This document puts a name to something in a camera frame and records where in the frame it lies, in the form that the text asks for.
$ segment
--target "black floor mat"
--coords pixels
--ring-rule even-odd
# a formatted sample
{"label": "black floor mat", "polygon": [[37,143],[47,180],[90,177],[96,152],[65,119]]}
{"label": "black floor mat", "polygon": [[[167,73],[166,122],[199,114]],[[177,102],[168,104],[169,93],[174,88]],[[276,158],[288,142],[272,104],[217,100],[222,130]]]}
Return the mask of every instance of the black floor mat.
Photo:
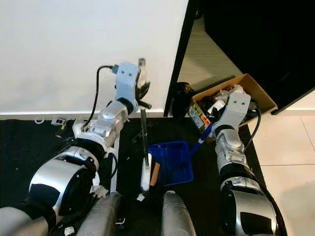
{"label": "black floor mat", "polygon": [[[176,122],[172,118],[148,119],[153,126],[149,130],[149,144],[185,140],[189,147],[200,134],[189,118]],[[63,140],[72,135],[71,123],[63,138],[57,138],[59,127],[46,121],[41,125],[33,121],[0,121],[1,129],[1,207],[13,206],[23,200],[28,192],[30,180],[36,170],[52,158],[63,145]],[[131,139],[141,130],[140,119],[131,119],[125,124],[120,138],[117,190],[123,195],[120,214],[126,217],[126,229],[116,231],[122,236],[159,236],[161,228],[162,196],[166,190],[175,190],[185,202],[198,236],[221,235],[220,181],[217,169],[215,143],[205,143],[195,154],[193,162],[194,181],[170,187],[150,190],[143,202],[135,199],[140,193],[142,166],[142,143],[132,144]],[[250,138],[247,126],[240,128],[244,144]],[[247,150],[249,166],[257,178],[264,183],[253,144]],[[110,186],[112,160],[101,164],[101,184]],[[63,229],[54,235],[63,235]]]}

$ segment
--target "open cardboard box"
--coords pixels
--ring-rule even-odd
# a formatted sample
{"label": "open cardboard box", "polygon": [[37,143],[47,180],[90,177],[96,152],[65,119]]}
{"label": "open cardboard box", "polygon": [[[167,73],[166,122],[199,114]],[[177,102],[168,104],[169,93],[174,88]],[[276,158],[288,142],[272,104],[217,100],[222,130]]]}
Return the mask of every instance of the open cardboard box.
{"label": "open cardboard box", "polygon": [[[198,106],[197,102],[200,101],[205,96],[213,96],[217,94],[221,89],[227,90],[231,88],[233,85],[242,86],[244,91],[247,94],[249,94],[252,97],[252,99],[256,101],[258,107],[261,109],[262,114],[269,113],[272,112],[273,110],[278,109],[276,103],[270,98],[270,96],[264,91],[264,89],[252,78],[252,76],[250,76],[249,74],[244,74],[234,79],[225,81],[217,86],[207,89],[192,97],[189,105],[188,115],[191,117],[191,119],[193,120],[193,122],[198,127],[201,133],[203,133],[205,129],[208,127],[208,125],[210,125],[210,121],[205,116],[201,108]],[[250,119],[242,123],[241,126],[249,123],[253,119]]]}

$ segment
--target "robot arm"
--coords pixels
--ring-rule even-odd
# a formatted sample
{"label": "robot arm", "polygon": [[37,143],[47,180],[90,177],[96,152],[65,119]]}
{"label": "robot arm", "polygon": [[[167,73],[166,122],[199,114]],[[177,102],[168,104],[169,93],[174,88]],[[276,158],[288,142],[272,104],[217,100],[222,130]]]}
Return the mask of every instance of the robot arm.
{"label": "robot arm", "polygon": [[[102,110],[97,120],[87,125],[73,125],[75,142],[68,149],[43,164],[33,176],[27,198],[17,207],[0,210],[0,235],[46,235],[65,216],[81,211],[91,196],[93,178],[100,162],[119,136],[127,117],[138,110],[139,104],[150,107],[141,99],[148,92],[145,60],[139,65],[129,62],[114,66],[116,99]],[[120,195],[102,198],[98,209],[117,207]],[[111,225],[114,218],[108,221]]]}
{"label": "robot arm", "polygon": [[280,211],[248,166],[238,135],[250,99],[245,93],[231,93],[222,117],[212,128],[217,142],[222,228],[236,236],[278,235],[279,226],[284,228]]}

